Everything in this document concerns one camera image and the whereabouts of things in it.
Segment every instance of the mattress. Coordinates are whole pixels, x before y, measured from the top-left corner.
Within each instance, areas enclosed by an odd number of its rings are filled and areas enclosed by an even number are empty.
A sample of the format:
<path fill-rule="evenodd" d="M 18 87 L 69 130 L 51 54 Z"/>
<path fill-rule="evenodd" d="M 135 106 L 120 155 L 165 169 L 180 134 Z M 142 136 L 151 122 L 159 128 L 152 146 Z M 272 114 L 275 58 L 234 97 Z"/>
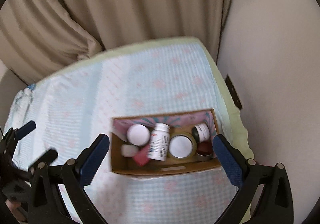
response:
<path fill-rule="evenodd" d="M 196 38 L 147 41 L 102 52 L 36 84 L 24 123 L 37 128 L 19 142 L 13 160 L 27 169 L 46 149 L 53 165 L 76 158 L 112 117 L 214 108 L 219 129 L 246 158 L 253 158 L 239 110 L 210 54 Z M 14 118 L 11 110 L 5 131 Z M 63 186 L 73 219 L 81 222 Z M 236 193 L 222 168 L 156 179 L 110 172 L 110 156 L 85 190 L 112 223 L 213 223 Z"/>

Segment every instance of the jar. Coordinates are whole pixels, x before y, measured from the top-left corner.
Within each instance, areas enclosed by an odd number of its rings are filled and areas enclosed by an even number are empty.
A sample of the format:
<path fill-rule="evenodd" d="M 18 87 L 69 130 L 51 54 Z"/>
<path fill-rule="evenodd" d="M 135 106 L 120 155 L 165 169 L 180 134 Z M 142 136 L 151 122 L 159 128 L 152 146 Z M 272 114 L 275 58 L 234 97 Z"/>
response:
<path fill-rule="evenodd" d="M 210 138 L 210 131 L 205 123 L 195 125 L 191 132 L 197 143 L 207 141 Z"/>
<path fill-rule="evenodd" d="M 186 132 L 176 133 L 171 136 L 169 144 L 169 156 L 174 159 L 187 159 L 196 153 L 195 139 Z"/>
<path fill-rule="evenodd" d="M 155 129 L 151 133 L 150 149 L 148 158 L 165 161 L 170 140 L 170 127 L 163 123 L 157 123 Z"/>
<path fill-rule="evenodd" d="M 212 143 L 207 141 L 207 142 L 201 142 L 200 144 L 198 144 L 197 147 L 197 153 L 196 153 L 196 157 L 197 160 L 200 162 L 206 162 L 210 159 L 212 159 Z"/>
<path fill-rule="evenodd" d="M 134 124 L 127 131 L 128 141 L 138 147 L 145 146 L 150 139 L 150 131 L 141 124 Z"/>

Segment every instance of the white lid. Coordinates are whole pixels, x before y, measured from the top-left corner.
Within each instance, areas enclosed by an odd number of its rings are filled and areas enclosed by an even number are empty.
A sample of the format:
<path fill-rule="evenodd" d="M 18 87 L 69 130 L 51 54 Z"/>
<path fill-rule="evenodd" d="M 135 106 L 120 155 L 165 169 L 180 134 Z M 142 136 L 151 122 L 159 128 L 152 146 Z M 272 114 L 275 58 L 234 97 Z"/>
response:
<path fill-rule="evenodd" d="M 193 150 L 192 142 L 186 136 L 175 136 L 169 144 L 169 152 L 177 158 L 188 157 Z"/>
<path fill-rule="evenodd" d="M 127 131 L 127 139 L 131 144 L 142 147 L 148 143 L 150 131 L 143 125 L 134 124 Z"/>
<path fill-rule="evenodd" d="M 163 124 L 163 123 L 156 123 L 155 130 L 160 130 L 160 131 L 166 131 L 168 132 L 170 129 L 170 126 Z"/>
<path fill-rule="evenodd" d="M 134 157 L 139 152 L 139 148 L 134 145 L 122 145 L 121 155 L 124 157 Z"/>

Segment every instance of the white pill bottle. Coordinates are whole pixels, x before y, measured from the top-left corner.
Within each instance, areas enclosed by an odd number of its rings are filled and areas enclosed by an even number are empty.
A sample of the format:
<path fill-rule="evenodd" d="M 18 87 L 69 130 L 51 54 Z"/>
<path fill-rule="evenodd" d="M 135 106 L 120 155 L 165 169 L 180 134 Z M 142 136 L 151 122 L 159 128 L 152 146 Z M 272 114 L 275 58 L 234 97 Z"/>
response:
<path fill-rule="evenodd" d="M 148 158 L 165 161 L 170 140 L 170 127 L 163 123 L 157 123 L 155 129 L 151 133 L 150 149 Z"/>

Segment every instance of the bottle label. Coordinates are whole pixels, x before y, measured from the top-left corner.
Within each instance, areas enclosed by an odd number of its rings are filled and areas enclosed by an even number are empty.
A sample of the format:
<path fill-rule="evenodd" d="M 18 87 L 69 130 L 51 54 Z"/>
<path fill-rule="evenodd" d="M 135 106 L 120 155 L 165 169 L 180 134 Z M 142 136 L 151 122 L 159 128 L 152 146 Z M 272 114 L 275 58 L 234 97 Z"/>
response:
<path fill-rule="evenodd" d="M 210 132 L 206 124 L 202 123 L 202 124 L 196 125 L 195 127 L 198 131 L 200 142 L 203 142 L 209 139 Z"/>
<path fill-rule="evenodd" d="M 167 158 L 169 139 L 169 133 L 163 135 L 152 133 L 148 158 L 165 161 Z"/>

